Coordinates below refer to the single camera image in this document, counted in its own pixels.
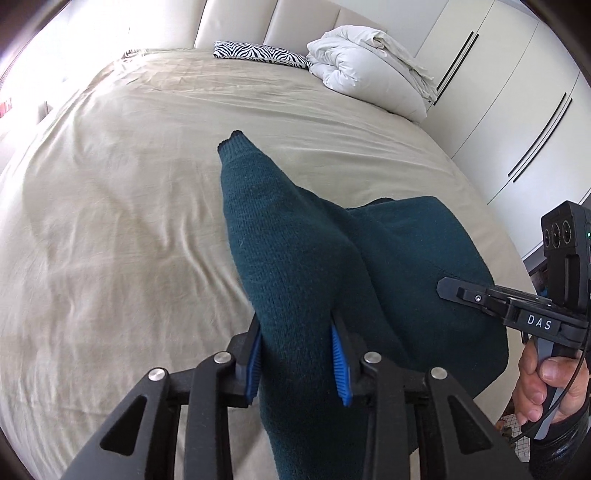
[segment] folded white duvet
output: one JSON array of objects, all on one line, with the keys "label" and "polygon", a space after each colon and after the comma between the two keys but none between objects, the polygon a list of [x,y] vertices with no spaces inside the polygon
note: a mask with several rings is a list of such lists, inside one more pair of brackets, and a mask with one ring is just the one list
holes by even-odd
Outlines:
[{"label": "folded white duvet", "polygon": [[421,122],[423,98],[435,100],[426,69],[392,37],[369,27],[344,25],[308,43],[310,72],[344,95]]}]

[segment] sweater sleeve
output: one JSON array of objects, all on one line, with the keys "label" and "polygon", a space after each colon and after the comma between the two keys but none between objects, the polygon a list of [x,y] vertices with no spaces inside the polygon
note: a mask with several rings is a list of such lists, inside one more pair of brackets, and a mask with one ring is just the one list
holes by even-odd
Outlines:
[{"label": "sweater sleeve", "polygon": [[532,440],[530,474],[534,480],[555,480],[573,459],[587,434],[589,399],[574,415],[550,427],[543,440]]}]

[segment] sweater cuff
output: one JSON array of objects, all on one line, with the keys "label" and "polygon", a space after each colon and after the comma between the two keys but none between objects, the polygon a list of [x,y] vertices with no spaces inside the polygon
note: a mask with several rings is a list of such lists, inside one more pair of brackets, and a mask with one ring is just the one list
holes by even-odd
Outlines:
[{"label": "sweater cuff", "polygon": [[217,146],[217,153],[222,161],[250,155],[254,151],[259,151],[259,149],[240,130],[234,130],[230,138]]}]

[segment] zebra print pillow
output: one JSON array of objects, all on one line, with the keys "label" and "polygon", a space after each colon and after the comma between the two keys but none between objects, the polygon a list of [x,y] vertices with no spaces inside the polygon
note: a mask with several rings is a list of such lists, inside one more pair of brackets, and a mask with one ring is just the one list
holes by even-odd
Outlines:
[{"label": "zebra print pillow", "polygon": [[292,53],[284,48],[240,41],[218,40],[214,42],[213,56],[217,59],[262,61],[299,69],[308,69],[310,67],[310,62],[303,55]]}]

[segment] metal screw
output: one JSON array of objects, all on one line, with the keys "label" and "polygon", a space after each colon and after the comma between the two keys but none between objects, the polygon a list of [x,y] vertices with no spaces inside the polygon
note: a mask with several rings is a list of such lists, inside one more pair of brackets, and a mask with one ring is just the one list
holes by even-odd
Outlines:
[{"label": "metal screw", "polygon": [[445,380],[447,378],[447,370],[441,367],[432,368],[431,376],[437,380]]},{"label": "metal screw", "polygon": [[164,368],[153,368],[152,370],[149,371],[148,378],[152,382],[157,382],[159,380],[162,380],[165,375],[166,375],[166,372],[164,371]]},{"label": "metal screw", "polygon": [[232,360],[232,354],[230,352],[219,352],[213,357],[213,361],[220,365],[227,364],[230,360]]},{"label": "metal screw", "polygon": [[363,356],[363,360],[369,364],[378,364],[382,361],[382,356],[377,352],[367,352]]}]

